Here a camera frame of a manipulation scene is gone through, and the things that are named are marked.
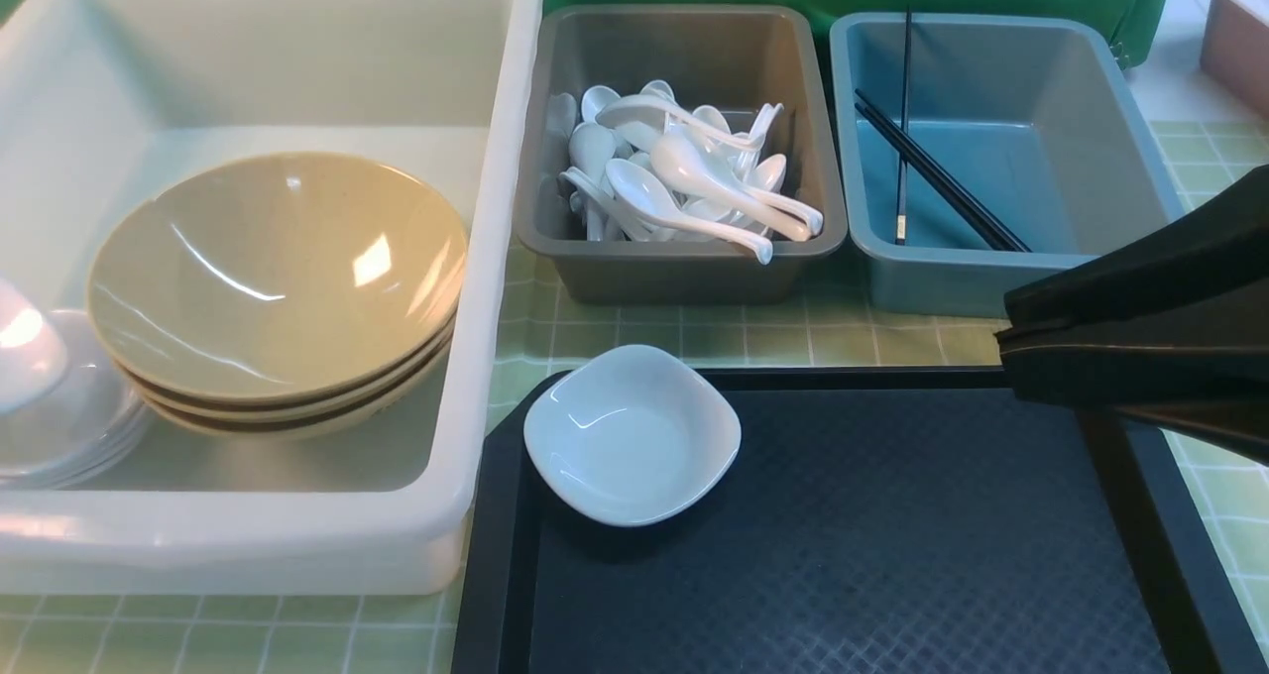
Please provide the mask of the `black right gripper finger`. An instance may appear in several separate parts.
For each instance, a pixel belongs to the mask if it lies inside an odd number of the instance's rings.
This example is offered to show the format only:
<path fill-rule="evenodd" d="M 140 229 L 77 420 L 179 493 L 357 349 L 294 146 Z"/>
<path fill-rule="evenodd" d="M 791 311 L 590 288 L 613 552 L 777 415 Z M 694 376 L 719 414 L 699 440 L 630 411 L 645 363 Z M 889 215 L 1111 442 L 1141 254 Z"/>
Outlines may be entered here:
<path fill-rule="evenodd" d="M 1014 322 L 997 352 L 1016 399 L 1076 416 L 1174 673 L 1264 673 L 1164 433 L 1266 462 L 1266 321 L 1178 308 Z"/>
<path fill-rule="evenodd" d="M 1043 281 L 1011 289 L 1011 326 L 1067 329 L 1194 305 L 1265 281 L 1268 168 L 1253 168 L 1200 208 Z"/>

